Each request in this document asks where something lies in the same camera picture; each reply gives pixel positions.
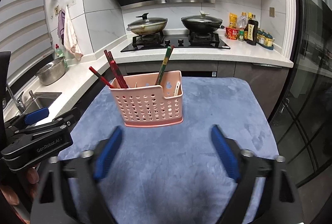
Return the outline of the person's hand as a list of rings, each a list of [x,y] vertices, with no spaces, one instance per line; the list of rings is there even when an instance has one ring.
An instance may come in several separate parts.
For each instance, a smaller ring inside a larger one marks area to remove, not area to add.
[[[37,196],[40,176],[35,169],[13,173],[1,162],[1,193],[20,223],[30,223],[32,202]]]

